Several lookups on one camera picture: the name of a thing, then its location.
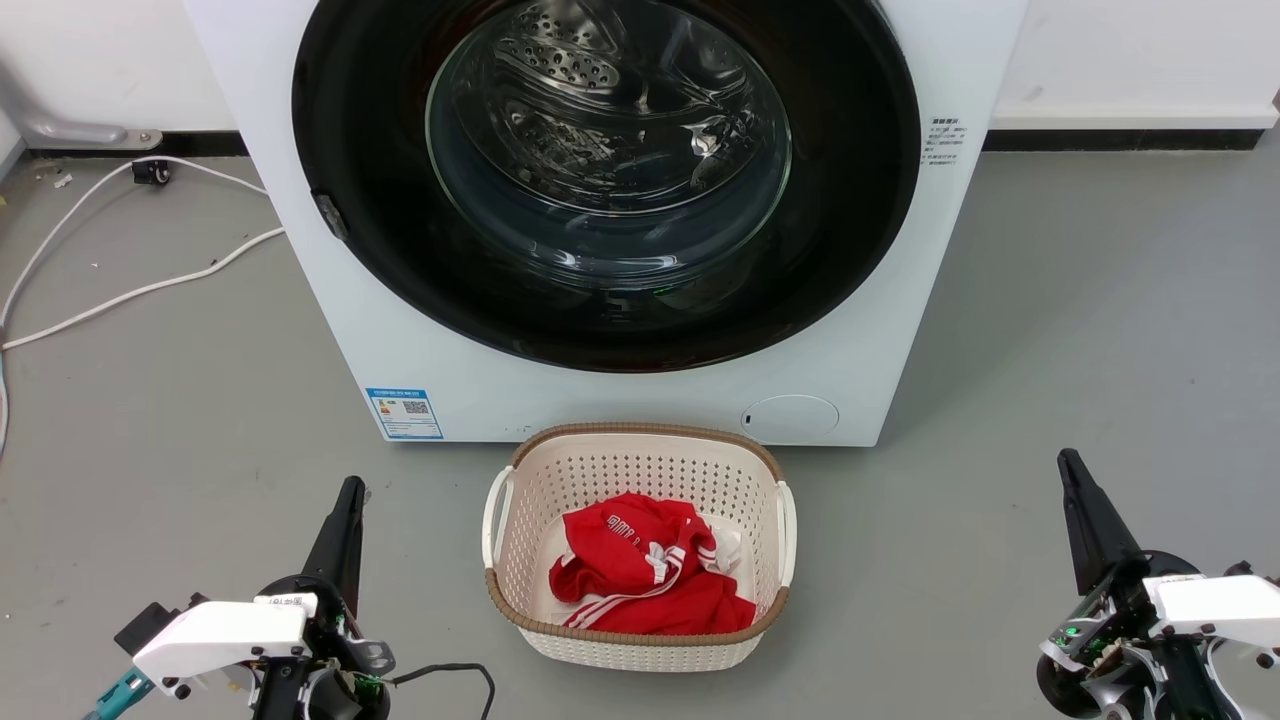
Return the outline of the red garment with white stripes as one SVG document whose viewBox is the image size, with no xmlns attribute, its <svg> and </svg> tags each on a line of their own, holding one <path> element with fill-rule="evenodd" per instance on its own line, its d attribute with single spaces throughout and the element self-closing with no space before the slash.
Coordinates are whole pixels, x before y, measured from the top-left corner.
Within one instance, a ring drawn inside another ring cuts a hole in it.
<svg viewBox="0 0 1280 720">
<path fill-rule="evenodd" d="M 694 542 L 709 523 L 680 500 L 625 493 L 562 519 L 564 547 L 547 570 L 549 621 L 635 635 L 718 635 L 749 628 L 756 605 L 732 575 L 707 571 Z"/>
</svg>

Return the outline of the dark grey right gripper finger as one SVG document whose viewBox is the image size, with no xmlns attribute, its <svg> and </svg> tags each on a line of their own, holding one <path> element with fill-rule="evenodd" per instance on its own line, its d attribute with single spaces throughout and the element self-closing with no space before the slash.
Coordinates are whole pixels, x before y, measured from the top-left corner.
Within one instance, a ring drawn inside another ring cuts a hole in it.
<svg viewBox="0 0 1280 720">
<path fill-rule="evenodd" d="M 1087 596 L 1116 566 L 1143 552 L 1076 450 L 1062 448 L 1057 469 L 1076 591 Z"/>
</svg>

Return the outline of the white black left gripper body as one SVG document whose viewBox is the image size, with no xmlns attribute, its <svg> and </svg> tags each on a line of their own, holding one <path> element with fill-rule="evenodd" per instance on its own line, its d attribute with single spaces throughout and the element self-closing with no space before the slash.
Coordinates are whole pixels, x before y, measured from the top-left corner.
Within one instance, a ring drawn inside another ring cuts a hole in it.
<svg viewBox="0 0 1280 720">
<path fill-rule="evenodd" d="M 247 692 L 251 720 L 389 720 L 393 653 L 364 635 L 355 610 L 317 577 L 282 579 L 251 601 L 197 594 L 183 611 L 140 616 L 134 667 L 175 700 L 225 673 Z"/>
</svg>

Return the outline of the black round glass washer door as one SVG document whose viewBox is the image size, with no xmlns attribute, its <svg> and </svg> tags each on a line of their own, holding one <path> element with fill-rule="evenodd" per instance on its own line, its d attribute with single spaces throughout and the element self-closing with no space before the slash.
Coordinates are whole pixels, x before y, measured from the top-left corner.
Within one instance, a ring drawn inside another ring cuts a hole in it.
<svg viewBox="0 0 1280 720">
<path fill-rule="evenodd" d="M 517 190 L 431 109 L 451 53 L 527 0 L 317 0 L 292 74 L 310 191 L 349 251 L 456 334 L 582 372 L 708 366 L 833 311 L 899 234 L 920 152 L 906 58 L 877 0 L 664 0 L 724 29 L 790 127 L 776 190 L 639 215 Z"/>
</svg>

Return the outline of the blue energy label sticker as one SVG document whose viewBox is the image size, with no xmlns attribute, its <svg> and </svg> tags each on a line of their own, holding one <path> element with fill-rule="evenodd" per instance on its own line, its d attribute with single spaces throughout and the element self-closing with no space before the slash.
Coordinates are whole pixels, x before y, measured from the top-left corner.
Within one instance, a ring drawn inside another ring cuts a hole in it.
<svg viewBox="0 0 1280 720">
<path fill-rule="evenodd" d="M 366 388 L 365 393 L 387 441 L 429 442 L 445 438 L 424 389 Z"/>
</svg>

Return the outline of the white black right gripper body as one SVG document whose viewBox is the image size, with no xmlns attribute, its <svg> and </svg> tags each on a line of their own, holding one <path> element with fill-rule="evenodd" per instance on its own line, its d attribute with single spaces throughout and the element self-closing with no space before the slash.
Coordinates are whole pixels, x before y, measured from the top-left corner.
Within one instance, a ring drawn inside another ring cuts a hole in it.
<svg viewBox="0 0 1280 720">
<path fill-rule="evenodd" d="M 1280 582 L 1245 562 L 1208 577 L 1147 553 L 1085 584 L 1042 642 L 1036 680 L 1071 720 L 1260 720 L 1216 669 L 1231 644 L 1280 673 Z"/>
</svg>

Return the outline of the cream plastic laundry basket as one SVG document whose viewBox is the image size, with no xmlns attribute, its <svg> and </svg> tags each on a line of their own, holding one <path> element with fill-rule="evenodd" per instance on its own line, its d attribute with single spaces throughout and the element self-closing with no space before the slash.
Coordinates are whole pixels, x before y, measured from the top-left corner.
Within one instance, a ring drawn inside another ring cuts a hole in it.
<svg viewBox="0 0 1280 720">
<path fill-rule="evenodd" d="M 691 503 L 745 546 L 735 571 L 754 623 L 718 635 L 635 635 L 549 621 L 547 570 L 563 551 L 562 519 L 625 493 Z M 741 664 L 785 607 L 797 555 L 794 495 L 776 459 L 732 433 L 596 423 L 527 439 L 494 478 L 483 519 L 486 587 L 499 614 L 548 659 L 636 673 L 712 673 Z"/>
</svg>

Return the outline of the round white filter cover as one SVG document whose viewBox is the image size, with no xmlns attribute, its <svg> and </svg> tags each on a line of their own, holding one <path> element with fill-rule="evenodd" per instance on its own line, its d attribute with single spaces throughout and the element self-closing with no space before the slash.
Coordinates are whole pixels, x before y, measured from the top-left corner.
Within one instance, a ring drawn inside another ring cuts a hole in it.
<svg viewBox="0 0 1280 720">
<path fill-rule="evenodd" d="M 824 398 L 778 395 L 748 407 L 740 424 L 762 445 L 809 445 L 829 436 L 838 420 L 838 409 Z"/>
</svg>

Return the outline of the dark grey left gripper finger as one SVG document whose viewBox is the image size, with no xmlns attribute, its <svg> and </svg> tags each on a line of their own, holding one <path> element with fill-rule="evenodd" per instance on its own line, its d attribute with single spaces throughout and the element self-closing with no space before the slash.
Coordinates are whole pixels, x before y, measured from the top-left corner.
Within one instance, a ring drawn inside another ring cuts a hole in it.
<svg viewBox="0 0 1280 720">
<path fill-rule="evenodd" d="M 358 614 L 366 493 L 362 478 L 343 479 L 333 510 L 303 564 L 303 574 L 329 583 L 353 615 Z"/>
</svg>

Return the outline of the metal door hinge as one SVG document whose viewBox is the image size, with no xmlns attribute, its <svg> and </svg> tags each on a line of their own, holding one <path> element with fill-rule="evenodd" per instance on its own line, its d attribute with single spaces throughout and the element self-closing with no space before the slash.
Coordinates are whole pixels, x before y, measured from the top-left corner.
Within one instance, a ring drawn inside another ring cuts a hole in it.
<svg viewBox="0 0 1280 720">
<path fill-rule="evenodd" d="M 333 196 L 323 190 L 312 190 L 311 196 L 330 233 L 340 242 L 347 243 L 349 241 L 349 228 Z"/>
</svg>

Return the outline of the white front-load washing machine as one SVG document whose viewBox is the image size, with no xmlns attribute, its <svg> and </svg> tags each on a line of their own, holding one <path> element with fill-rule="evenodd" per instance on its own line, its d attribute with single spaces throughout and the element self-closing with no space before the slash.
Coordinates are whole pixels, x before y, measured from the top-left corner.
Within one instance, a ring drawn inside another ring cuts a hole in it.
<svg viewBox="0 0 1280 720">
<path fill-rule="evenodd" d="M 372 414 L 366 388 L 424 389 L 438 442 L 516 442 L 580 421 L 744 433 L 755 402 L 810 395 L 838 409 L 812 445 L 870 447 L 884 425 L 969 190 L 1030 0 L 877 0 L 911 72 L 922 129 L 957 118 L 954 167 L 922 167 L 905 222 L 833 311 L 769 347 L 708 366 L 582 372 L 503 354 L 422 315 L 326 228 L 294 141 L 292 74 L 317 0 L 184 0 L 239 135 Z"/>
</svg>

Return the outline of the small printed text sticker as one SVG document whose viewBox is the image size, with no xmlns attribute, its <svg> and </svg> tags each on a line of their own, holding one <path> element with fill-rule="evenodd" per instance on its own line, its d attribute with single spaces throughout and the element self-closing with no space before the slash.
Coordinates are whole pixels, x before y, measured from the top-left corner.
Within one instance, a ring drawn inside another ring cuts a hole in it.
<svg viewBox="0 0 1280 720">
<path fill-rule="evenodd" d="M 932 118 L 922 129 L 922 167 L 954 167 L 966 146 L 968 127 L 957 118 Z"/>
</svg>

